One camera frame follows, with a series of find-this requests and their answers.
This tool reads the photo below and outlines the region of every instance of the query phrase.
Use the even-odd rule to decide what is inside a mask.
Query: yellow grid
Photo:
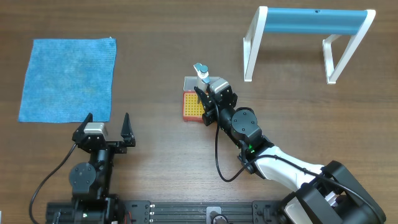
[[[196,93],[184,94],[184,116],[197,116],[205,112],[201,103],[198,103],[198,95]]]

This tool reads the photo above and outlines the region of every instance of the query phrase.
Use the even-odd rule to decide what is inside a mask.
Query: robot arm
[[[386,220],[379,205],[342,164],[336,161],[327,166],[309,164],[287,155],[270,142],[262,135],[252,109],[234,108],[238,96],[226,80],[220,78],[208,85],[207,94],[202,89],[195,87],[205,110],[202,115],[204,124],[208,126],[217,121],[220,128],[240,148],[238,159],[250,174],[278,181],[293,191],[280,205],[280,212],[284,214],[287,223],[380,223],[379,219]],[[258,159],[263,155],[276,157]],[[351,192],[305,174],[277,158],[344,184],[362,196],[375,212]]]

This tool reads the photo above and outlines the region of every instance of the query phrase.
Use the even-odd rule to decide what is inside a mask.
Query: white frame
[[[376,11],[367,10],[368,14],[358,30],[356,35],[352,35],[343,56],[341,56],[336,68],[333,64],[333,56],[331,53],[331,43],[340,37],[340,35],[332,34],[322,41],[323,58],[325,59],[325,73],[327,84],[336,84],[337,78],[347,65],[349,59],[354,54],[356,48],[361,43],[363,37],[371,26]],[[251,21],[246,36],[243,38],[243,78],[245,82],[252,82],[254,66],[256,64],[262,35],[266,26],[268,7],[260,6]]]

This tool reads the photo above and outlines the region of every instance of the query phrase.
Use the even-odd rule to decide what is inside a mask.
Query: wooden table
[[[336,85],[326,85],[316,35],[265,35],[254,82],[243,83],[243,46],[258,6],[375,9],[375,21]],[[194,63],[227,79],[238,106],[255,111],[269,139],[299,159],[343,163],[398,220],[398,5],[353,1],[2,1],[0,2],[0,210],[2,223],[30,223],[29,200],[72,145],[77,123],[18,123],[32,39],[113,37],[118,42],[113,107],[107,124],[120,133],[131,117],[137,147],[117,155],[111,191],[153,202],[280,200],[285,187],[243,174],[224,183],[214,163],[216,126],[182,120],[185,76]],[[336,41],[339,57],[348,39]],[[238,150],[220,135],[220,166],[232,176]],[[77,149],[44,185],[34,214],[68,201],[70,169],[89,155]]]

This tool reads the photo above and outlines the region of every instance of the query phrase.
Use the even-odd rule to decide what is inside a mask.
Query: blue cap
[[[209,68],[208,68],[206,65],[202,65],[202,66],[200,67],[200,71],[201,71],[202,73],[206,73],[208,70],[209,70]]]

